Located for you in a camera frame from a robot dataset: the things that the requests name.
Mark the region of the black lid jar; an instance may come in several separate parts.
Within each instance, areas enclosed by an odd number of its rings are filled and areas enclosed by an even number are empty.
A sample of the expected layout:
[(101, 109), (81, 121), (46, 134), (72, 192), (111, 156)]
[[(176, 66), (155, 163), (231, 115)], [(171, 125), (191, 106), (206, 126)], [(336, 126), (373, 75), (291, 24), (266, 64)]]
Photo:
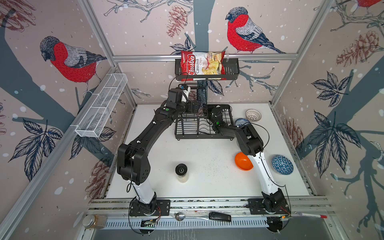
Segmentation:
[(175, 168), (175, 172), (180, 183), (186, 183), (189, 179), (188, 167), (185, 164), (178, 164)]

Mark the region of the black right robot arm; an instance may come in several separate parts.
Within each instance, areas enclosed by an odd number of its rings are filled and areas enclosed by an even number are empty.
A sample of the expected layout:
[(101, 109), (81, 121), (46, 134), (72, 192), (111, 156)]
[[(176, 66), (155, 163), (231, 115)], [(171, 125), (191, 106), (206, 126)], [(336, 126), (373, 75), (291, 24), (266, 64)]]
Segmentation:
[(266, 145), (262, 138), (252, 123), (245, 122), (239, 126), (229, 125), (224, 121), (223, 109), (224, 106), (208, 106), (208, 120), (212, 123), (213, 130), (219, 135), (236, 138), (241, 152), (250, 159), (261, 184), (263, 205), (266, 212), (274, 214), (283, 210), (290, 214), (290, 207), (282, 191), (284, 187), (276, 184), (267, 165), (264, 154)]

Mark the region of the black wall shelf basket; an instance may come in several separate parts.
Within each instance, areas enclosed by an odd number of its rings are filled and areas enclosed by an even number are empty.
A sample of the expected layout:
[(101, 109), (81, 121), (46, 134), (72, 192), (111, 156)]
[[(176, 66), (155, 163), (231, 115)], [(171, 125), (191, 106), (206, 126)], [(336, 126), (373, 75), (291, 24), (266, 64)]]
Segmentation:
[(224, 59), (222, 62), (202, 61), (203, 65), (192, 66), (187, 63), (182, 66), (181, 59), (176, 60), (175, 74), (178, 81), (197, 81), (197, 80), (236, 80), (240, 74), (238, 59)]

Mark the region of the blue floral bowl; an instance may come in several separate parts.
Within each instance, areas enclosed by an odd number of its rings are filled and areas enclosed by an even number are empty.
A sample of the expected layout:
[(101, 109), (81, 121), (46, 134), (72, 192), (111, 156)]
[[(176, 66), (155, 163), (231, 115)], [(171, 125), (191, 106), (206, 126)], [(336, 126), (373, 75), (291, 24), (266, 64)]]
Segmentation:
[(237, 119), (237, 120), (235, 121), (235, 126), (236, 126), (236, 127), (241, 127), (241, 126), (243, 126), (243, 125), (245, 125), (245, 124), (249, 124), (249, 123), (250, 123), (249, 120), (244, 119), (244, 118), (239, 118), (239, 119)]

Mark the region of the blue geometric patterned bowl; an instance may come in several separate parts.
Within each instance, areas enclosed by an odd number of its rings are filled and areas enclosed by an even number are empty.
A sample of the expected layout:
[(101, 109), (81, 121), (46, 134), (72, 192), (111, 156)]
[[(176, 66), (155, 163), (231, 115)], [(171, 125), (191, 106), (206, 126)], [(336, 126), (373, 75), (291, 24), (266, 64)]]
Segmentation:
[(272, 166), (281, 175), (290, 175), (294, 171), (292, 162), (282, 155), (276, 155), (272, 158)]

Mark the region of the white brown lattice bowl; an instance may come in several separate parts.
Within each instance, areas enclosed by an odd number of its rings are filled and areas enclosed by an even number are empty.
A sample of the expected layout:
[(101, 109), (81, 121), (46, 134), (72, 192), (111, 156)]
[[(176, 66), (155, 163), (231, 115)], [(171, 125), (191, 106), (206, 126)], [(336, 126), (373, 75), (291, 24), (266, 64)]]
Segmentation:
[(257, 122), (257, 121), (261, 120), (262, 114), (255, 109), (248, 109), (248, 110), (246, 110), (246, 118), (250, 122)]

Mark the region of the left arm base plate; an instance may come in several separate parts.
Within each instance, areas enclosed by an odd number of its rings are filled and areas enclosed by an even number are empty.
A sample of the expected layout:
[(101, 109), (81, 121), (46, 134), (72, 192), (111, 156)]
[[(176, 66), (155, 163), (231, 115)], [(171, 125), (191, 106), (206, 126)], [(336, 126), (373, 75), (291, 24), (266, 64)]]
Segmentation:
[(170, 200), (155, 200), (148, 205), (141, 203), (137, 199), (132, 200), (130, 203), (130, 217), (144, 217), (144, 216), (169, 216), (170, 214)]

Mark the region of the glass jar with spice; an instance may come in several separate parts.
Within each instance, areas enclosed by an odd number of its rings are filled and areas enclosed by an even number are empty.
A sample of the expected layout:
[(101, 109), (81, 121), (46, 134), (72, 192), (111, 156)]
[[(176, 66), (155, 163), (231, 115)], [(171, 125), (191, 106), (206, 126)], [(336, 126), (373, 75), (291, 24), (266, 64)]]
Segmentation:
[(105, 215), (87, 215), (82, 224), (86, 229), (103, 229), (106, 227), (107, 219)]

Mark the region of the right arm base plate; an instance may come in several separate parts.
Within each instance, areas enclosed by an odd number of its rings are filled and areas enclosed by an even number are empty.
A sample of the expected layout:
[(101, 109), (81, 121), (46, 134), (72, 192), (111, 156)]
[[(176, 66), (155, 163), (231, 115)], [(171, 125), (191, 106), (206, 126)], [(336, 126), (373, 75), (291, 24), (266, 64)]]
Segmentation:
[(248, 203), (245, 206), (250, 210), (251, 215), (288, 215), (291, 213), (287, 200), (283, 200), (279, 207), (271, 211), (266, 210), (263, 201), (264, 199), (262, 198), (251, 198), (248, 199)]

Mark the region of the black wire dish rack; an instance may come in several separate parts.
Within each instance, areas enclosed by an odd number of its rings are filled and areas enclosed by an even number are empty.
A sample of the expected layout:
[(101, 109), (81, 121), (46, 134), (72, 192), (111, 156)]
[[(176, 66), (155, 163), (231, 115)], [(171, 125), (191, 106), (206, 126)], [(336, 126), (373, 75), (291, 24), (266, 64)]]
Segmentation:
[(175, 123), (175, 138), (177, 140), (192, 139), (229, 139), (233, 137), (217, 134), (210, 118), (212, 110), (218, 108), (221, 110), (223, 121), (228, 125), (233, 125), (232, 107), (223, 104), (207, 103), (207, 87), (203, 84), (189, 84), (191, 91), (189, 93), (189, 109), (179, 115)]

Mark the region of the red cassava chips bag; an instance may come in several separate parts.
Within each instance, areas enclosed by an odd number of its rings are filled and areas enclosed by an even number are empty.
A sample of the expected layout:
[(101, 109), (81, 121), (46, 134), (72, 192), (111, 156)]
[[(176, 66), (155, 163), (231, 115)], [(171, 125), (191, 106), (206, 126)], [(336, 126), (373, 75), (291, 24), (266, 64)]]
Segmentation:
[(181, 52), (181, 74), (187, 77), (224, 75), (225, 52)]

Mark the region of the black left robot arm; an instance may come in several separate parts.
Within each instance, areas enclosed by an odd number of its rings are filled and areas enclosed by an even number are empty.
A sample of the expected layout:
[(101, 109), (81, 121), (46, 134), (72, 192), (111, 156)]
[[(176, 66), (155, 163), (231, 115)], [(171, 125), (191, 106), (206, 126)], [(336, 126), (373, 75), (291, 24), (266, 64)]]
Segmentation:
[(199, 103), (189, 100), (191, 87), (183, 84), (168, 91), (168, 98), (155, 110), (147, 127), (128, 145), (118, 149), (117, 173), (134, 187), (139, 206), (152, 213), (157, 207), (157, 195), (147, 181), (151, 166), (149, 152), (161, 134), (183, 113), (197, 113)]

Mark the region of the orange plastic bowl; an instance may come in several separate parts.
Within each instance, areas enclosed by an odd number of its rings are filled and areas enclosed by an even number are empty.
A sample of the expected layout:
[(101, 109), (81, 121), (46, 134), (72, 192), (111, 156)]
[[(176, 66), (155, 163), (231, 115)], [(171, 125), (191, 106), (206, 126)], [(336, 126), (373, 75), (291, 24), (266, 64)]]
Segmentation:
[(251, 160), (248, 158), (247, 155), (245, 155), (242, 152), (236, 154), (235, 164), (242, 171), (249, 171), (249, 170), (252, 170), (254, 168)]

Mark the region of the red white marker pen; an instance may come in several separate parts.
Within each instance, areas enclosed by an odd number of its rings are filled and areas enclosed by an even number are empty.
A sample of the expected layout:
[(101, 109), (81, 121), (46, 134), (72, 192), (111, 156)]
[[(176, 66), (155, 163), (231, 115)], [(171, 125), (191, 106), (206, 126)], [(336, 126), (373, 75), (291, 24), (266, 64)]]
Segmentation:
[(326, 215), (309, 214), (309, 213), (302, 213), (302, 212), (298, 212), (298, 215), (302, 216), (302, 217), (310, 217), (310, 218), (320, 218), (320, 219), (327, 219), (328, 218)]

